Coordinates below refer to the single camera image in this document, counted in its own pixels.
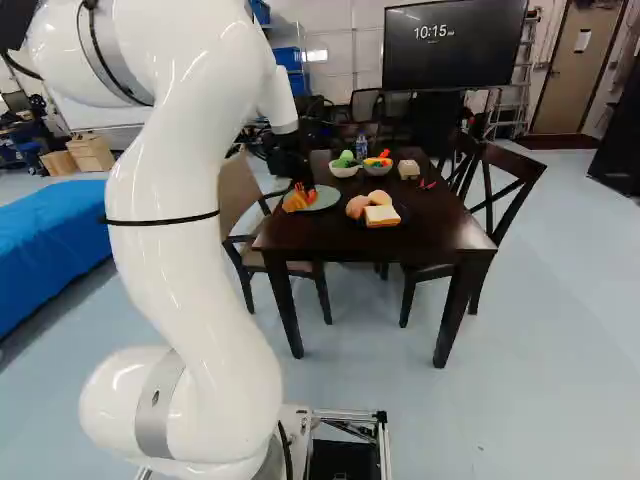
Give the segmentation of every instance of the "dark wooden table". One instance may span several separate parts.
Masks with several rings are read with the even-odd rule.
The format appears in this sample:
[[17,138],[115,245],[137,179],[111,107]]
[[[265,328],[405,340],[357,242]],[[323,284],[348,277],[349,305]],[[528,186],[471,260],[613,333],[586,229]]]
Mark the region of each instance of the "dark wooden table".
[[[361,170],[349,179],[335,178],[328,168],[332,156],[328,150],[314,151],[310,161],[316,183],[334,186],[342,193],[338,205],[315,214],[287,214],[278,207],[253,244],[253,248],[264,256],[293,356],[302,358],[304,347],[287,261],[452,263],[455,273],[433,355],[434,366],[444,368],[471,292],[486,274],[497,247],[460,199],[449,191],[439,171],[421,149],[392,149],[390,156],[395,162],[415,159],[427,182],[437,182],[431,191],[419,190],[417,181],[401,181],[395,167],[385,177],[370,177]],[[405,225],[367,230],[345,215],[349,199],[379,188],[387,191],[394,203],[404,205],[410,212]]]

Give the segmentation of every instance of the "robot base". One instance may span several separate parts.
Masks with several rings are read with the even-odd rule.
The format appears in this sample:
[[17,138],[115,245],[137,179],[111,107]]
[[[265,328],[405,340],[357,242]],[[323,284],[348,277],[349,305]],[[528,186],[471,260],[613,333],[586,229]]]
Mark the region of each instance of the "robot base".
[[[385,412],[310,410],[284,405],[280,421],[291,451],[292,480],[392,480],[389,429]],[[359,441],[313,438],[325,424]],[[253,480],[286,480],[279,437],[274,435],[265,465]],[[173,480],[141,469],[135,480]]]

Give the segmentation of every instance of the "blue mattress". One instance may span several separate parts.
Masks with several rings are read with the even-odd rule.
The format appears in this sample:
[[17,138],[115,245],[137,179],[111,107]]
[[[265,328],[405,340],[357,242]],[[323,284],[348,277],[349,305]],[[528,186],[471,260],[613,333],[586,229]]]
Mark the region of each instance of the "blue mattress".
[[62,182],[0,207],[0,337],[111,255],[104,189]]

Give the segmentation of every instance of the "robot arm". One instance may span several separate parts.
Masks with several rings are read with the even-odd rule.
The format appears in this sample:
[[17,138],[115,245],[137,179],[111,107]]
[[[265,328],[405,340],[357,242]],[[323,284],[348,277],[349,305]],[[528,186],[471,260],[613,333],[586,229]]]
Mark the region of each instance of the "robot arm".
[[[99,81],[78,8],[50,1],[37,12],[34,63],[76,101],[125,106]],[[297,128],[287,74],[241,0],[104,0],[93,13],[102,15],[94,27],[108,26],[91,43],[111,35],[103,59],[119,49],[137,87],[155,97],[105,201],[120,276],[170,347],[107,359],[82,393],[81,423],[98,445],[138,465],[181,478],[249,479],[276,428],[282,380],[223,270],[217,176],[252,112],[276,133]]]

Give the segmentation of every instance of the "water bottle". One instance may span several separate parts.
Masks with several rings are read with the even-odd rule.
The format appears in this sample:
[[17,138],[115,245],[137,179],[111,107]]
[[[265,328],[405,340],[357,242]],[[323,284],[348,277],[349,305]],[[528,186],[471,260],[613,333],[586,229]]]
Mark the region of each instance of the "water bottle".
[[356,159],[359,163],[364,162],[368,158],[368,148],[369,144],[367,142],[367,137],[365,137],[363,132],[360,132],[356,139]]

